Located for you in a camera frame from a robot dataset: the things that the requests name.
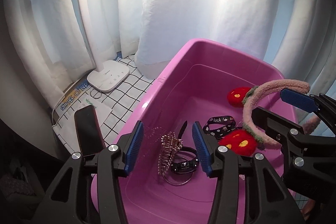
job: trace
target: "curtain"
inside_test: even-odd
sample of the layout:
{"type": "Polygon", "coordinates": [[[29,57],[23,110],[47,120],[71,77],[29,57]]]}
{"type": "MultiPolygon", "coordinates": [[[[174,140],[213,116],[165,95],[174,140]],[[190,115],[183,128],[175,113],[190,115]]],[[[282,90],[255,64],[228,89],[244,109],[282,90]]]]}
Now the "curtain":
{"type": "MultiPolygon", "coordinates": [[[[16,50],[53,107],[95,67],[77,0],[4,0],[4,7],[16,50]]],[[[88,7],[102,59],[135,54],[149,79],[199,37],[263,59],[309,82],[311,93],[336,92],[335,0],[88,0],[88,7]]]]}

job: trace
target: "metal ring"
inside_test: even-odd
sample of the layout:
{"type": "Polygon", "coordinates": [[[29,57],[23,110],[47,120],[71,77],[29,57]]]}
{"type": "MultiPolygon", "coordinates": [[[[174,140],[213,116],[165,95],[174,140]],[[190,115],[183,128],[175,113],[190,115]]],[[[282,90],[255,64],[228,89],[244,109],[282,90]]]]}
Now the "metal ring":
{"type": "Polygon", "coordinates": [[[92,91],[93,91],[93,90],[95,90],[95,89],[91,89],[91,91],[90,91],[90,96],[91,96],[92,98],[94,98],[94,99],[100,99],[100,97],[102,96],[102,92],[101,92],[101,91],[97,91],[96,95],[97,95],[98,93],[100,93],[100,96],[96,98],[96,97],[92,96],[92,91]]]}
{"type": "MultiPolygon", "coordinates": [[[[181,156],[175,156],[174,158],[181,158],[181,159],[184,159],[184,160],[187,160],[187,161],[188,161],[187,158],[185,158],[185,157],[181,157],[181,156]]],[[[163,178],[165,179],[165,181],[168,182],[170,185],[173,185],[173,186],[181,186],[181,185],[184,185],[184,184],[186,184],[186,183],[189,182],[189,180],[190,180],[191,177],[193,176],[193,173],[194,173],[194,172],[191,173],[190,178],[188,178],[188,180],[186,180],[185,182],[182,182],[182,183],[173,183],[173,182],[169,181],[169,180],[166,178],[166,175],[162,175],[162,176],[163,176],[163,178]]]]}

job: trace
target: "rhinestone hair clip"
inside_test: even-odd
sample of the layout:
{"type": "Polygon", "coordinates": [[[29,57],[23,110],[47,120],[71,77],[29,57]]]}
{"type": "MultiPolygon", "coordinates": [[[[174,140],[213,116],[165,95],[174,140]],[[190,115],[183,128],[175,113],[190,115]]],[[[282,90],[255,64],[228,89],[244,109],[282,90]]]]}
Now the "rhinestone hair clip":
{"type": "Polygon", "coordinates": [[[161,152],[159,156],[158,174],[164,175],[169,169],[174,155],[183,146],[183,141],[175,137],[174,132],[169,132],[161,137],[161,152]]]}

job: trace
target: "round silver pin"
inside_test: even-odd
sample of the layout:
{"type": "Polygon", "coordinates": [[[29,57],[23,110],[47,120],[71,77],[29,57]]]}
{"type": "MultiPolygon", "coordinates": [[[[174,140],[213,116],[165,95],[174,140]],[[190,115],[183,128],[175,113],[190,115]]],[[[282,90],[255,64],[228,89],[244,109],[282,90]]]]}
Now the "round silver pin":
{"type": "Polygon", "coordinates": [[[111,144],[111,145],[109,146],[109,150],[110,150],[111,152],[117,151],[118,148],[119,148],[118,145],[115,145],[115,144],[111,144]]]}
{"type": "Polygon", "coordinates": [[[292,135],[297,135],[299,132],[298,132],[295,128],[292,128],[292,129],[290,130],[290,133],[291,133],[292,135]]]}
{"type": "Polygon", "coordinates": [[[219,146],[218,151],[222,152],[222,153],[225,153],[225,152],[227,152],[227,147],[226,146],[219,146]]]}
{"type": "Polygon", "coordinates": [[[264,159],[264,155],[260,154],[260,153],[256,153],[255,158],[258,159],[258,160],[262,160],[262,159],[264,159]]]}
{"type": "Polygon", "coordinates": [[[303,158],[297,157],[295,158],[294,163],[296,166],[302,167],[305,164],[305,161],[303,160],[303,158]]]}
{"type": "Polygon", "coordinates": [[[72,153],[71,157],[73,159],[79,159],[81,157],[81,154],[80,154],[80,152],[75,152],[75,153],[72,153]]]}

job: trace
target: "smartphone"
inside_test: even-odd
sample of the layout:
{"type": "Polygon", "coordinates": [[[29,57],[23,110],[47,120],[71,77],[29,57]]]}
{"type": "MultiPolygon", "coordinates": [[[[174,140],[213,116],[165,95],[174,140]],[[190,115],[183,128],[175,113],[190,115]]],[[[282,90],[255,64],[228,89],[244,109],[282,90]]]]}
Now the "smartphone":
{"type": "Polygon", "coordinates": [[[79,148],[83,156],[97,154],[105,148],[93,105],[88,105],[75,112],[75,125],[79,148]]]}

